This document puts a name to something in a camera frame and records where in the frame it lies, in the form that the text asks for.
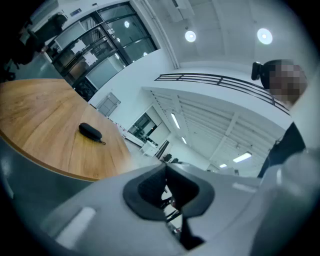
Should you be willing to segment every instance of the white ceiling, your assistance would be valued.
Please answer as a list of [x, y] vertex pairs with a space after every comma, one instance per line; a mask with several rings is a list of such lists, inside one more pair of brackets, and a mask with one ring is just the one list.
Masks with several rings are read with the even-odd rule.
[[[275, 141], [284, 130], [270, 120], [238, 105], [219, 99], [172, 89], [151, 91], [178, 137], [219, 168], [227, 164], [241, 176], [256, 177]], [[171, 117], [175, 113], [181, 129]], [[249, 151], [252, 157], [233, 159]]]
[[[228, 61], [251, 67], [255, 61], [293, 59], [310, 77], [319, 62], [299, 20], [279, 1], [189, 0], [194, 15], [178, 22], [165, 8], [168, 1], [148, 0], [180, 63]], [[196, 33], [195, 42], [185, 40], [186, 28]], [[271, 44], [258, 40], [260, 28], [272, 33]]]

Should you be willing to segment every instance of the black metal railing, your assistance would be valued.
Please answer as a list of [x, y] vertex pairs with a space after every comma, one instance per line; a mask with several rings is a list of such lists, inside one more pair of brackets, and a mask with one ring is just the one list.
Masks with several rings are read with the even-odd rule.
[[155, 81], [184, 81], [230, 88], [270, 103], [289, 115], [288, 109], [279, 100], [265, 91], [263, 87], [241, 79], [216, 74], [172, 73], [161, 74]]

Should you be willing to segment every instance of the wood grain surface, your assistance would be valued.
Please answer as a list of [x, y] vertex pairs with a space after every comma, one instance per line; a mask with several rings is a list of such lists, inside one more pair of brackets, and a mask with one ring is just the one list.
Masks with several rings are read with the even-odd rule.
[[[88, 123], [98, 143], [79, 132]], [[0, 84], [0, 135], [37, 164], [63, 175], [96, 181], [135, 169], [117, 127], [63, 79]]]

